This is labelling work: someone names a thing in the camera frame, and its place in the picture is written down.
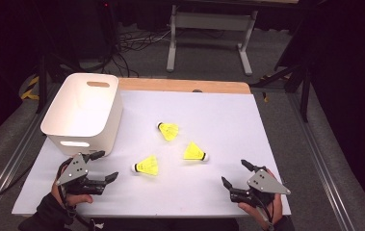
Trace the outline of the yellow black hazard tape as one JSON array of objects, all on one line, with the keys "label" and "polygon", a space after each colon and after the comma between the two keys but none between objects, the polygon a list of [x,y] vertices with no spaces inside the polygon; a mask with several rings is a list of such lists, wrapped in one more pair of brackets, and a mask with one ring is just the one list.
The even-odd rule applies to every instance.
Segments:
[{"label": "yellow black hazard tape", "polygon": [[39,82],[39,76],[33,77],[25,91],[21,94],[20,98],[22,100],[24,99],[32,99],[32,100],[39,100],[39,96],[37,94],[33,93],[33,90],[35,88],[35,85]]}]

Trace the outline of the yellow plastic shuttlecock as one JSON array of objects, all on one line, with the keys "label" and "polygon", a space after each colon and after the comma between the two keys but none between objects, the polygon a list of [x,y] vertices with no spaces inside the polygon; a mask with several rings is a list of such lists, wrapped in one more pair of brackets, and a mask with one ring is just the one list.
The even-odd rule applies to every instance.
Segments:
[{"label": "yellow plastic shuttlecock", "polygon": [[174,123],[159,122],[157,128],[166,141],[173,141],[179,133],[178,125]]},{"label": "yellow plastic shuttlecock", "polygon": [[209,156],[193,141],[191,141],[183,154],[185,160],[196,160],[206,162]]},{"label": "yellow plastic shuttlecock", "polygon": [[150,155],[138,163],[132,165],[131,170],[136,173],[144,173],[156,176],[159,172],[157,158],[154,155]]}]

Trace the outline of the person's right hand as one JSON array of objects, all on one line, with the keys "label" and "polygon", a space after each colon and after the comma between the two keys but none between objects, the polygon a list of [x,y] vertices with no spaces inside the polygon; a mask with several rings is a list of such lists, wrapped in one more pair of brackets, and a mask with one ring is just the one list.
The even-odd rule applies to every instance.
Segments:
[{"label": "person's right hand", "polygon": [[244,202],[240,202],[238,207],[248,213],[263,229],[266,229],[269,225],[276,223],[283,217],[281,195],[278,193],[274,196],[273,202],[267,206],[268,213],[263,211],[263,214],[261,214],[256,208]]}]

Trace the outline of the aluminium floor rail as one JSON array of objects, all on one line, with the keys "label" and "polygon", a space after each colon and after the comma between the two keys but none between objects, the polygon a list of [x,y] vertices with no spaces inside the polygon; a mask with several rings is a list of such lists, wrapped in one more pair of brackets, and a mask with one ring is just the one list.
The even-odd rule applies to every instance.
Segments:
[{"label": "aluminium floor rail", "polygon": [[352,224],[351,217],[344,205],[344,201],[342,200],[338,188],[326,166],[324,157],[312,133],[312,130],[309,124],[305,122],[301,116],[298,98],[292,93],[288,94],[287,97],[308,143],[313,165],[319,175],[320,181],[326,192],[326,197],[328,198],[341,231],[356,231],[354,225]]},{"label": "aluminium floor rail", "polygon": [[0,173],[0,201],[2,196],[7,190],[11,189],[18,180],[14,180],[20,164],[24,160],[29,148],[36,135],[41,135],[40,123],[46,113],[46,110],[50,106],[51,100],[56,95],[60,85],[53,84],[47,91],[47,99],[43,108],[38,114],[35,114],[31,120],[29,127],[25,131],[22,139],[19,141],[17,148],[14,150],[6,166]]}]

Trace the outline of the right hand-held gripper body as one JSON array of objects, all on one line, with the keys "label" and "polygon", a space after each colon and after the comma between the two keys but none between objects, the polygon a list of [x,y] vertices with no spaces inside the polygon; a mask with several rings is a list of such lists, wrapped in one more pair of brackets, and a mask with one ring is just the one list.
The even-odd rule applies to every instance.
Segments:
[{"label": "right hand-held gripper body", "polygon": [[273,202],[276,194],[288,195],[291,193],[265,169],[259,169],[247,180],[247,184],[247,190],[229,186],[229,195],[232,202],[244,202],[253,208],[264,208]]}]

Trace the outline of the person's dark clothing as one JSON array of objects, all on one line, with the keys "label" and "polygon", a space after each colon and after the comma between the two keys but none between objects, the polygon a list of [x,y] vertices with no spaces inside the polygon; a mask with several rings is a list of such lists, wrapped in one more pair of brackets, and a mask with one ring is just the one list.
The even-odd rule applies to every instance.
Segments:
[{"label": "person's dark clothing", "polygon": [[235,218],[107,218],[99,231],[239,231]]}]

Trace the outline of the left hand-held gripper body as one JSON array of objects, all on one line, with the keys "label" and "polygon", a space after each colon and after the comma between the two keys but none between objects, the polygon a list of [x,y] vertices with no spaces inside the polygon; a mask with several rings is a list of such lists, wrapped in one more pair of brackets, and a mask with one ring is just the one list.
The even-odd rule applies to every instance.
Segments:
[{"label": "left hand-held gripper body", "polygon": [[78,153],[73,156],[63,173],[59,176],[56,185],[70,194],[98,194],[105,190],[105,182],[90,180],[89,169],[85,157],[89,154]]}]

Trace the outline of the person's left hand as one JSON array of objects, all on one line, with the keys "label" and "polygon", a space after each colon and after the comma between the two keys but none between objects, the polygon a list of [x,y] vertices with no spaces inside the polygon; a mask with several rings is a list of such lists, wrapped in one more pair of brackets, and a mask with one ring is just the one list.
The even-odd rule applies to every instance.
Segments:
[{"label": "person's left hand", "polygon": [[93,203],[93,199],[89,194],[79,194],[79,195],[68,194],[65,198],[65,201],[62,201],[59,194],[59,188],[55,184],[52,185],[51,194],[55,197],[55,199],[63,208],[66,205],[76,206],[77,204],[80,203],[90,203],[90,204]]}]

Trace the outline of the white plastic storage bin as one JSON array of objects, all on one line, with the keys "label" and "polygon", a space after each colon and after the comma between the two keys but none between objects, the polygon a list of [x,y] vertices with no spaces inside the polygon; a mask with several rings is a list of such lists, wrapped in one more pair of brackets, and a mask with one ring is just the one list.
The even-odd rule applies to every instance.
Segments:
[{"label": "white plastic storage bin", "polygon": [[113,150],[123,112],[114,75],[74,73],[66,77],[40,125],[64,154]]}]

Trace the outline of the grey metal desk frame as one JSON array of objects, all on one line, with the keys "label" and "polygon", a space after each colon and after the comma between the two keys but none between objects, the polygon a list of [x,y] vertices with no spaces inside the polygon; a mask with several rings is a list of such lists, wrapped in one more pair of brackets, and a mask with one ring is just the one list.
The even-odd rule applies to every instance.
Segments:
[{"label": "grey metal desk frame", "polygon": [[244,33],[243,41],[237,44],[237,50],[247,76],[252,74],[248,59],[247,48],[250,36],[253,32],[258,11],[252,11],[249,15],[232,15],[219,13],[185,13],[180,12],[176,5],[171,7],[170,15],[170,42],[167,62],[167,72],[173,72],[176,57],[176,29],[203,29],[241,31]]}]

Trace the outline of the black metal stand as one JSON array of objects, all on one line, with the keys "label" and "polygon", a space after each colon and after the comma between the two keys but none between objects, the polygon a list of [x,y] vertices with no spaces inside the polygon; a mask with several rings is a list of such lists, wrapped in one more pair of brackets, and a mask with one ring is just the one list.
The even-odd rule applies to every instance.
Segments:
[{"label": "black metal stand", "polygon": [[84,72],[78,62],[72,62],[55,53],[42,54],[39,57],[39,114],[47,103],[47,77],[53,82],[62,83],[70,73]]},{"label": "black metal stand", "polygon": [[307,122],[307,106],[311,84],[311,74],[307,67],[301,64],[293,65],[278,71],[272,76],[262,78],[259,82],[251,84],[250,86],[252,88],[261,89],[281,78],[284,78],[285,76],[288,76],[288,80],[283,86],[285,92],[295,93],[299,86],[302,86],[300,97],[300,115],[302,120]]}]

